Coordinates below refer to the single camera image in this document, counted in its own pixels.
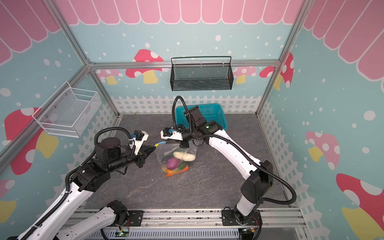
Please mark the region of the teal plastic basket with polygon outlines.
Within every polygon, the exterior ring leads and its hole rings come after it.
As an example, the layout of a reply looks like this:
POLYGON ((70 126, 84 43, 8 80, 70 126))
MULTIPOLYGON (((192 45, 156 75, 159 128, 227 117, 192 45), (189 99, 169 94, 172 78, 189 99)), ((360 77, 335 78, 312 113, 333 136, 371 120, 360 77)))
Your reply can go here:
MULTIPOLYGON (((220 104, 201 104, 198 105, 198 107, 202 116, 206 119, 207 122, 213 120, 221 125, 224 130, 228 129, 227 119, 220 104)), ((182 124, 185 128, 189 128, 189 122, 185 117, 184 112, 185 108, 183 106, 177 107, 175 109, 176 124, 182 124)))

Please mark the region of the white radish toy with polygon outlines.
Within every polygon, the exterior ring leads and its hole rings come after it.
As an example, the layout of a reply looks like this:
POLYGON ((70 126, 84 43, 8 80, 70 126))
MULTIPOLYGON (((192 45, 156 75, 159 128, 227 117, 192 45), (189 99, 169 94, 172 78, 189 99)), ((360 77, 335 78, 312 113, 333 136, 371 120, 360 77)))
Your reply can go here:
POLYGON ((196 159, 196 156, 187 152, 173 152, 173 156, 179 160, 185 162, 192 162, 196 159))

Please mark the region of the clear zip top bag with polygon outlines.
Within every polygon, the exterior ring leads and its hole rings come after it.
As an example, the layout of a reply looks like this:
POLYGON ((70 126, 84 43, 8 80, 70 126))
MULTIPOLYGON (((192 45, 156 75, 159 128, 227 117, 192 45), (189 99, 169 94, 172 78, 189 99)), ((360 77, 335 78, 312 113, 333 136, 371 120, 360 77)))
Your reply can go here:
POLYGON ((179 144, 160 142, 155 145, 155 154, 166 178, 187 172, 197 157, 197 147, 192 141, 188 148, 181 148, 179 144))

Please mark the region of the green leafy vegetable toy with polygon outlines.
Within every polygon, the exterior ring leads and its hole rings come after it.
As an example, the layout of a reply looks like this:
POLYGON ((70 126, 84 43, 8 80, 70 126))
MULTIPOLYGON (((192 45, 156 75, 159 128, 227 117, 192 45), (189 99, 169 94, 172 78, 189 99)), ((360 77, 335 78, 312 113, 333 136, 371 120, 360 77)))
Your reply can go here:
POLYGON ((187 162, 181 162, 175 169, 176 172, 180 172, 188 166, 187 162))

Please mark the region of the purple onion toy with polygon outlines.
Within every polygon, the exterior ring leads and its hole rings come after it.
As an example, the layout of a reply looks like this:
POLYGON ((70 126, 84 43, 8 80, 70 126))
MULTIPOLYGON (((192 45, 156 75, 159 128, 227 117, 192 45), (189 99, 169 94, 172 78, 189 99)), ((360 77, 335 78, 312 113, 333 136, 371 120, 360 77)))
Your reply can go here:
POLYGON ((180 164, 180 160, 172 157, 172 158, 167 160, 166 168, 170 171, 173 171, 179 166, 179 164, 180 164))

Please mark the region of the orange carrot toy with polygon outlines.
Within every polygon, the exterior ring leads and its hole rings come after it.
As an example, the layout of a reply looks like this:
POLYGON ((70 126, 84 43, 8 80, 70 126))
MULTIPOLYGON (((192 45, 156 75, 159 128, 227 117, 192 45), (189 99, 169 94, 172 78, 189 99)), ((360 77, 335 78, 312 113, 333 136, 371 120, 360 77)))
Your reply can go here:
POLYGON ((179 173, 186 172, 189 169, 188 165, 180 166, 179 168, 176 168, 175 170, 167 170, 166 177, 171 177, 179 173))

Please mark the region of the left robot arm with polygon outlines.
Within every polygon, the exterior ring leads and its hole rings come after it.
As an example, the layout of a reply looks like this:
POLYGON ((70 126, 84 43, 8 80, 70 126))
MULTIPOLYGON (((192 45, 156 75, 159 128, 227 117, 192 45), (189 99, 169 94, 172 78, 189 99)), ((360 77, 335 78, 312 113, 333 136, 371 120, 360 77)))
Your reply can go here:
POLYGON ((143 167, 155 150, 144 145, 149 135, 145 131, 130 134, 121 127, 110 127, 96 133, 90 156, 65 177, 65 189, 43 215, 13 240, 82 240, 104 227, 121 228, 130 223, 131 215, 120 201, 112 201, 100 212, 64 230, 62 227, 78 207, 111 178, 113 172, 129 165, 143 167))

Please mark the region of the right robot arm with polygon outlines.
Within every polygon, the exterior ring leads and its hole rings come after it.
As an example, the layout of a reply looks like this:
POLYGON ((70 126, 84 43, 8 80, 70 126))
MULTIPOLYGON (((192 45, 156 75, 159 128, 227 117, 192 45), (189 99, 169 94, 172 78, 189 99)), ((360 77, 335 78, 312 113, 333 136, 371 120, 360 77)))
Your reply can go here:
POLYGON ((189 127, 183 128, 174 124, 161 131, 161 138, 167 142, 176 142, 181 147, 188 147, 190 142, 202 141, 219 151, 242 174, 245 182, 241 186, 242 197, 237 205, 228 210, 227 219, 239 225, 246 225, 260 214, 257 208, 264 202, 278 205, 291 205, 297 200, 294 188, 273 173, 273 166, 268 161, 260 161, 247 153, 235 143, 223 127, 214 120, 207 121, 199 107, 186 108, 185 116, 189 127), (265 197, 274 181, 280 182, 290 192, 289 200, 276 200, 265 197))

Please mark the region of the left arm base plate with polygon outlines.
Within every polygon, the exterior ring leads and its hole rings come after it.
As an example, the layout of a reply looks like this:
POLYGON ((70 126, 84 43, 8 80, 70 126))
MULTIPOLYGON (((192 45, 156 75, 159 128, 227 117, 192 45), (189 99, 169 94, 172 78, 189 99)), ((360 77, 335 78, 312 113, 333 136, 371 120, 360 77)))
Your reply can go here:
POLYGON ((109 227, 140 227, 144 211, 129 210, 116 214, 116 218, 109 227))

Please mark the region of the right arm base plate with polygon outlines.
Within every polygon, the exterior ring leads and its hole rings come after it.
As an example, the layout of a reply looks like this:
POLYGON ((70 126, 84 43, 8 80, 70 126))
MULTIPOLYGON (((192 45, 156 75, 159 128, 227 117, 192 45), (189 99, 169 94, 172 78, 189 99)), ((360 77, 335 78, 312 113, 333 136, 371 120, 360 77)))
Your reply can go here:
POLYGON ((251 211, 247 216, 243 216, 235 209, 223 209, 222 225, 223 226, 262 226, 263 221, 259 210, 251 211))

